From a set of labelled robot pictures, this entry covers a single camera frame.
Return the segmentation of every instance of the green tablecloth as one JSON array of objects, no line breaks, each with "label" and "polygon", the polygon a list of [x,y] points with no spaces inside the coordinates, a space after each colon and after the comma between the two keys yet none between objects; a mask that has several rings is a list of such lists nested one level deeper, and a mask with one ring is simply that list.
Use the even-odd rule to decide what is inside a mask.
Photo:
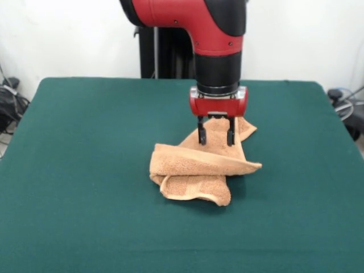
[{"label": "green tablecloth", "polygon": [[196,128],[192,84],[42,81],[0,162],[0,272],[363,272],[364,163],[313,82],[244,82],[263,168],[228,207],[159,193],[150,156]]}]

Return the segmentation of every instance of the towel fold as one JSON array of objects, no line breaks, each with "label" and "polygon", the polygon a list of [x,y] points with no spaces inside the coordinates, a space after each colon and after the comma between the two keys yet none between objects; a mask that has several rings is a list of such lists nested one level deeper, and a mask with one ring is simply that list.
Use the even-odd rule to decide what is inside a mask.
[{"label": "towel fold", "polygon": [[150,161],[150,178],[164,197],[173,200],[200,198],[227,206],[231,194],[226,176],[245,175],[261,168],[245,159],[241,142],[257,128],[244,118],[235,118],[235,145],[226,143],[227,119],[204,123],[207,144],[198,143],[197,129],[178,146],[156,144]]}]

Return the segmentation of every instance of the white wall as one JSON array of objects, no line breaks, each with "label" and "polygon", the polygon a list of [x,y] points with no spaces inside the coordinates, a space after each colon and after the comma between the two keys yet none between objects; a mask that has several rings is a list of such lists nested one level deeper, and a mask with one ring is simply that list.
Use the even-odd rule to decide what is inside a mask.
[{"label": "white wall", "polygon": [[118,0],[0,0],[0,62],[32,97],[48,76],[140,77]]},{"label": "white wall", "polygon": [[[250,0],[243,78],[364,84],[363,0]],[[119,0],[0,0],[0,61],[32,97],[47,76],[139,77]]]}]

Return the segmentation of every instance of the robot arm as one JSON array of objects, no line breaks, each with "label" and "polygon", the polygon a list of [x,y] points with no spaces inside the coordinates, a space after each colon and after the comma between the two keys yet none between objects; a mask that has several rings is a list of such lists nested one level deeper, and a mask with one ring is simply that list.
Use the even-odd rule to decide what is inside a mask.
[{"label": "robot arm", "polygon": [[191,38],[197,87],[190,90],[198,116],[199,142],[206,143],[203,117],[230,120],[228,145],[234,144],[234,117],[243,116],[247,89],[239,86],[245,0],[120,0],[129,21],[140,27],[180,27]]}]

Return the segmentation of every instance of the orange towel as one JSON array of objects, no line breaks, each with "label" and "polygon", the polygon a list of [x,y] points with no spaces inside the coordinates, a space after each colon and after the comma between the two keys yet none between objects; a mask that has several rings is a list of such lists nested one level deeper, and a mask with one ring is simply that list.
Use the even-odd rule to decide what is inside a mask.
[{"label": "orange towel", "polygon": [[227,206],[231,194],[226,176],[245,175],[261,168],[245,159],[241,142],[257,128],[235,119],[235,145],[226,144],[227,119],[205,122],[207,144],[198,143],[197,129],[178,146],[156,144],[150,161],[150,178],[164,197],[173,200],[201,198]]}]

